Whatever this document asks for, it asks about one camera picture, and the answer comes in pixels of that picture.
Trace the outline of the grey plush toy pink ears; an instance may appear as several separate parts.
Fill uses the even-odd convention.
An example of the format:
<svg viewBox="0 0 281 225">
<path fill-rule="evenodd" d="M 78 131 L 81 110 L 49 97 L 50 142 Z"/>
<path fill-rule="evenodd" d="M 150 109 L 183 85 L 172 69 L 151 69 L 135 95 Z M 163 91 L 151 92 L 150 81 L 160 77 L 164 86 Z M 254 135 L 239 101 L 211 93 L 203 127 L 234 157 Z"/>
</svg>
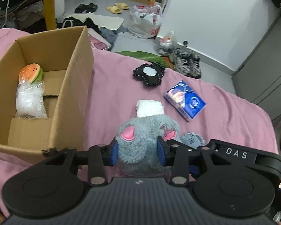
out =
<svg viewBox="0 0 281 225">
<path fill-rule="evenodd" d="M 131 177 L 168 176 L 171 167 L 160 164 L 157 140 L 176 140 L 194 149 L 204 146 L 205 140 L 195 132 L 180 134 L 179 123 L 168 115 L 131 118 L 120 126 L 117 166 L 120 172 Z"/>
</svg>

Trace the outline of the clear bubble wrap bag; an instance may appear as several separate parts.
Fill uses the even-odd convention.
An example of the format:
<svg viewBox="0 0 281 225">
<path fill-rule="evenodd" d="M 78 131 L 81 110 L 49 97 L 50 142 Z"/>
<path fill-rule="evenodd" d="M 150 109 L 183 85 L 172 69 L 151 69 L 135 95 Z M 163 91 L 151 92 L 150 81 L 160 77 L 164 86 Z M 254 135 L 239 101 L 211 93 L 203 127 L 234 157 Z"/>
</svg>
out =
<svg viewBox="0 0 281 225">
<path fill-rule="evenodd" d="M 22 81 L 16 91 L 16 117 L 47 119 L 43 101 L 44 81 Z"/>
</svg>

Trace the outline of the hamburger plush toy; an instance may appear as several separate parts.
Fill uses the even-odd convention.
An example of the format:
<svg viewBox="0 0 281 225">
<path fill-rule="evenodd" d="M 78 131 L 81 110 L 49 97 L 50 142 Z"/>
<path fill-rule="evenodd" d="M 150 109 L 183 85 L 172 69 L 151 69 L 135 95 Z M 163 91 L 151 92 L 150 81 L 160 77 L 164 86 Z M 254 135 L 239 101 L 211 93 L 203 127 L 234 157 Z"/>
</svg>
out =
<svg viewBox="0 0 281 225">
<path fill-rule="evenodd" d="M 43 78 L 43 69 L 39 64 L 29 64 L 25 66 L 19 73 L 19 83 L 28 82 L 34 83 Z"/>
</svg>

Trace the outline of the white folded cloth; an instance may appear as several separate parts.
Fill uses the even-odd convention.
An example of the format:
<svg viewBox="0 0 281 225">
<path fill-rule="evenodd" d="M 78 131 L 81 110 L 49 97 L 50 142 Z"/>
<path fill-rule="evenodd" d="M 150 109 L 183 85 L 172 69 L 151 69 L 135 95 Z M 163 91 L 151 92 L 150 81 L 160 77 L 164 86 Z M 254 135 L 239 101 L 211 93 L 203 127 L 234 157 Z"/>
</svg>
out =
<svg viewBox="0 0 281 225">
<path fill-rule="evenodd" d="M 164 106 L 157 100 L 139 100 L 136 103 L 137 117 L 148 117 L 153 115 L 163 115 Z"/>
</svg>

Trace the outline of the black fuzzy patch white centre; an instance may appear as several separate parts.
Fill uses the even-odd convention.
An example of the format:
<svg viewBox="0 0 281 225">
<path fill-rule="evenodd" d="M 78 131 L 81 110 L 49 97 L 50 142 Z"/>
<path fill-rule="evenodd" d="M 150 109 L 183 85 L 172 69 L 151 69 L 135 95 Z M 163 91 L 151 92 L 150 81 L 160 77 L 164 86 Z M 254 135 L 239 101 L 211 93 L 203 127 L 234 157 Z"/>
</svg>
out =
<svg viewBox="0 0 281 225">
<path fill-rule="evenodd" d="M 133 70 L 133 78 L 140 80 L 147 87 L 157 87 L 161 84 L 165 67 L 159 62 L 142 64 Z"/>
</svg>

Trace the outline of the grey sneaker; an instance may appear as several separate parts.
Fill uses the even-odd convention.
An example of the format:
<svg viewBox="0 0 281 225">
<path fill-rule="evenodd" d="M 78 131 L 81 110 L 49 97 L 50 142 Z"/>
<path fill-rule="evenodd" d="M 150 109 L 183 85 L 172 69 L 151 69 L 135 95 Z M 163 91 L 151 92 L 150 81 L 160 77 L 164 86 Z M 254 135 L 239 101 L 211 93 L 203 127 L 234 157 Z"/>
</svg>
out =
<svg viewBox="0 0 281 225">
<path fill-rule="evenodd" d="M 192 78 L 201 78 L 200 57 L 194 52 L 189 52 L 190 74 Z"/>
<path fill-rule="evenodd" d="M 182 51 L 180 48 L 175 50 L 169 56 L 170 62 L 173 63 L 174 69 L 184 76 L 191 77 L 190 53 Z"/>
</svg>

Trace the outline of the green leaf cartoon rug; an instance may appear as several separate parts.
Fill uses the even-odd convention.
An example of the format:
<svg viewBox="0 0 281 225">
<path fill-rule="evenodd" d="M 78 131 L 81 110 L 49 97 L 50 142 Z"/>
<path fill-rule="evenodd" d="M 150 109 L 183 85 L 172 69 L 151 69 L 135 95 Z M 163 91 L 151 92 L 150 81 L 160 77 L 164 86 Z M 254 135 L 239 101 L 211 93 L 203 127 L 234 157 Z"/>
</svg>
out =
<svg viewBox="0 0 281 225">
<path fill-rule="evenodd" d="M 130 56 L 135 59 L 140 59 L 151 63 L 159 62 L 165 68 L 173 69 L 173 63 L 171 63 L 170 59 L 166 56 L 155 55 L 153 53 L 144 51 L 119 51 L 117 53 L 120 55 Z"/>
</svg>

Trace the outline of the brown cardboard box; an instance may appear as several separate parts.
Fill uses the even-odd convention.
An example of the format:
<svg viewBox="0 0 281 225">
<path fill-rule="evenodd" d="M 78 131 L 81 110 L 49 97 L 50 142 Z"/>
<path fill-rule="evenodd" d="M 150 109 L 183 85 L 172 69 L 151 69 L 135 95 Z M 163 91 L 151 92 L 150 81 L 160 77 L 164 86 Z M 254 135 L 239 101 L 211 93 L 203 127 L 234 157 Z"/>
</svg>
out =
<svg viewBox="0 0 281 225">
<path fill-rule="evenodd" d="M 84 26 L 45 31 L 16 39 L 0 60 L 0 160 L 35 164 L 44 153 L 83 149 L 93 54 Z M 20 71 L 36 63 L 47 117 L 16 115 Z"/>
</svg>

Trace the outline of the pink bear cushion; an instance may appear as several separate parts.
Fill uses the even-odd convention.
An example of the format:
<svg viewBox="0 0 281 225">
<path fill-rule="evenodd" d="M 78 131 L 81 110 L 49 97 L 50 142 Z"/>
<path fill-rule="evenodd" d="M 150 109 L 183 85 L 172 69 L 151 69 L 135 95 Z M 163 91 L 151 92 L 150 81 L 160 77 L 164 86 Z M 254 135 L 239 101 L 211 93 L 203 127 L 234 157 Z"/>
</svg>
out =
<svg viewBox="0 0 281 225">
<path fill-rule="evenodd" d="M 109 50 L 111 48 L 111 44 L 95 30 L 92 28 L 87 28 L 87 31 L 92 48 L 99 50 Z"/>
</svg>

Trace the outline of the white floor mat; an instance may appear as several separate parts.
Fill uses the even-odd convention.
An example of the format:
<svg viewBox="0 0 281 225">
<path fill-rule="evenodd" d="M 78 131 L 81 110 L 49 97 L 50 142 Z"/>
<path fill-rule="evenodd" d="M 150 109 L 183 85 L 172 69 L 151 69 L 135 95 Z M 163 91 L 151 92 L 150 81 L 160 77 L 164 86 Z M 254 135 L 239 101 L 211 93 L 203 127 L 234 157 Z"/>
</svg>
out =
<svg viewBox="0 0 281 225">
<path fill-rule="evenodd" d="M 78 19 L 81 22 L 85 22 L 87 18 L 90 18 L 98 27 L 105 27 L 106 29 L 110 29 L 110 30 L 117 30 L 124 22 L 124 19 L 122 17 L 103 16 L 103 15 L 96 15 L 93 13 L 70 14 L 65 18 L 70 18 L 70 17 Z"/>
</svg>

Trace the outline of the black clothes pile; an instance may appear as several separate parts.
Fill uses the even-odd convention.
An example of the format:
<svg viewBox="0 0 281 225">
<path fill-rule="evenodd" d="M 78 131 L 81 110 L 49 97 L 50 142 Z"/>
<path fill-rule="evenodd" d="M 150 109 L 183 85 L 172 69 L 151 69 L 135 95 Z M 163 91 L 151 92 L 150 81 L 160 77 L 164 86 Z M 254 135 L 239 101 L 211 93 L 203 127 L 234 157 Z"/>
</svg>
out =
<svg viewBox="0 0 281 225">
<path fill-rule="evenodd" d="M 74 17 L 68 17 L 63 20 L 61 23 L 57 23 L 57 28 L 67 28 L 67 27 L 74 27 L 74 26 L 86 26 L 87 28 L 91 28 L 96 31 L 98 34 L 101 34 L 98 25 L 96 25 L 91 18 L 86 18 L 84 22 L 81 22 L 79 19 Z"/>
</svg>

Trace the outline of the yellow slipper near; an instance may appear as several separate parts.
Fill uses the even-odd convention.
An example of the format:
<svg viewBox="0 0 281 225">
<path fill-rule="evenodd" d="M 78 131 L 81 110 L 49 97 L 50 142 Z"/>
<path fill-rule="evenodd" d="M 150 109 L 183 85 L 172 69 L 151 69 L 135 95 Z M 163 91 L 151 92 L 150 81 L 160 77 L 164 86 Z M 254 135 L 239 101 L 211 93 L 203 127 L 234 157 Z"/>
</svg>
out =
<svg viewBox="0 0 281 225">
<path fill-rule="evenodd" d="M 114 5 L 114 6 L 107 6 L 106 9 L 111 12 L 112 14 L 121 14 L 122 13 L 122 10 Z"/>
</svg>

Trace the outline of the yellow slipper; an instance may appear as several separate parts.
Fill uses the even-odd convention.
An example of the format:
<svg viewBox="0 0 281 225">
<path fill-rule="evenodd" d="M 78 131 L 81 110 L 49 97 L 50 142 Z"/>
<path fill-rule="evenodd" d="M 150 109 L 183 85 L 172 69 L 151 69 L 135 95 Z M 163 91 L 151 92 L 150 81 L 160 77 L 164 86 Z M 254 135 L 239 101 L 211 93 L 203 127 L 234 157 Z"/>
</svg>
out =
<svg viewBox="0 0 281 225">
<path fill-rule="evenodd" d="M 114 5 L 114 6 L 107 6 L 106 9 L 111 12 L 112 14 L 121 14 L 122 13 L 122 10 Z"/>
<path fill-rule="evenodd" d="M 120 8 L 120 9 L 122 9 L 122 10 L 129 10 L 129 5 L 127 5 L 126 3 L 124 3 L 124 2 L 122 2 L 122 3 L 115 3 L 115 5 L 118 7 L 118 8 Z"/>
</svg>

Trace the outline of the black slipper right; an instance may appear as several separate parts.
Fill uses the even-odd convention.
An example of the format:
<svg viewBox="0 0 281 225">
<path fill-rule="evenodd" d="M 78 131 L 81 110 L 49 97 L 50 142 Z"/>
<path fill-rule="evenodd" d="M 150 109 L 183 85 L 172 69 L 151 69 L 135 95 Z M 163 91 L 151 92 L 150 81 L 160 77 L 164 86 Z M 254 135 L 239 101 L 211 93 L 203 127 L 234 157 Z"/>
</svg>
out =
<svg viewBox="0 0 281 225">
<path fill-rule="evenodd" d="M 89 5 L 87 5 L 86 13 L 94 13 L 97 11 L 97 9 L 98 9 L 98 5 L 94 3 L 90 3 Z"/>
</svg>

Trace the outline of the black slipper left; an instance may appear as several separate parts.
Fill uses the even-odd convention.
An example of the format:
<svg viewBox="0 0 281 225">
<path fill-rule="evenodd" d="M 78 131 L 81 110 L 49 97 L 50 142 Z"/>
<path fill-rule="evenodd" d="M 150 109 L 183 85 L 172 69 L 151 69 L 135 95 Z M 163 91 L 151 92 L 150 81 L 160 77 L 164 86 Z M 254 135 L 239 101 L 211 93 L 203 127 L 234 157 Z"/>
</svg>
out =
<svg viewBox="0 0 281 225">
<path fill-rule="evenodd" d="M 89 10 L 88 6 L 89 5 L 87 5 L 87 4 L 80 4 L 75 8 L 74 12 L 77 13 L 77 14 L 80 14 L 80 13 L 83 13 L 83 12 L 88 12 L 88 10 Z"/>
</svg>

